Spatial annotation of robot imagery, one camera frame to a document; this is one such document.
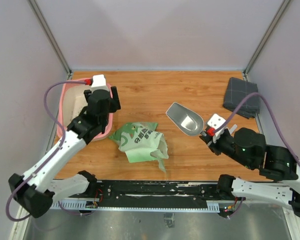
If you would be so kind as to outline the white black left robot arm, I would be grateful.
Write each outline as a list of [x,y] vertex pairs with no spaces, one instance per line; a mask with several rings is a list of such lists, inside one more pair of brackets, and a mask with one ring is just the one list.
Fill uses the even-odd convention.
[[110,114],[121,109],[117,88],[106,85],[85,90],[87,101],[79,115],[63,130],[62,137],[33,167],[22,175],[12,174],[8,179],[11,195],[5,206],[7,217],[16,221],[9,212],[12,200],[23,207],[30,217],[43,216],[50,207],[66,197],[83,194],[93,197],[97,192],[94,175],[80,171],[75,176],[53,183],[54,177],[96,136],[104,134],[110,123]]

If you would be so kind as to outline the pink litter box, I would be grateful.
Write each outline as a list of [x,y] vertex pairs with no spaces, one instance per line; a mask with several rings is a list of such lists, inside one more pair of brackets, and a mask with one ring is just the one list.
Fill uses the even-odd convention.
[[[70,122],[79,115],[84,106],[87,105],[84,97],[84,90],[92,90],[91,86],[80,83],[66,83],[62,87],[62,92],[59,100],[58,121],[66,129]],[[113,123],[113,113],[109,114],[108,125],[105,128],[105,133],[98,134],[93,141],[100,141],[110,135]],[[56,134],[59,138],[62,137],[61,127],[57,125]]]

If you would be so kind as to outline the white plastic bag clip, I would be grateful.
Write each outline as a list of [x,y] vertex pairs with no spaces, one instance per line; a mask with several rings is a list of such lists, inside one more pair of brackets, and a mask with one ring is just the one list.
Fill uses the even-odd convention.
[[238,126],[236,124],[234,124],[231,128],[228,128],[229,133],[232,134],[237,129],[237,127]]

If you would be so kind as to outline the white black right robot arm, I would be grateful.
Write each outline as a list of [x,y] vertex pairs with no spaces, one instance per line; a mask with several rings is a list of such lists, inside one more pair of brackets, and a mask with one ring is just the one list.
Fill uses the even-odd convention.
[[266,201],[290,209],[300,217],[300,167],[290,151],[268,145],[265,136],[248,128],[234,134],[226,129],[213,141],[208,128],[200,135],[215,155],[224,154],[261,176],[282,183],[282,186],[253,183],[228,174],[219,177],[216,194],[222,200],[230,197]]

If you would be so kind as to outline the green cat litter bag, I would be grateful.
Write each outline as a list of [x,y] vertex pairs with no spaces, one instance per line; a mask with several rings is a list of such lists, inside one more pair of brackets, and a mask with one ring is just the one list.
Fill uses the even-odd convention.
[[130,163],[157,161],[166,172],[164,160],[168,159],[168,147],[164,134],[156,131],[156,122],[128,122],[116,130],[109,139],[125,153]]

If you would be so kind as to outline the grey metal scoop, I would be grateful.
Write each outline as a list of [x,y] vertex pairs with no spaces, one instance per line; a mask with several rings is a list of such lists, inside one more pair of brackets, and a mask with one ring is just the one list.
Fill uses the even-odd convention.
[[204,130],[203,118],[177,102],[170,105],[166,116],[187,136],[198,136]]

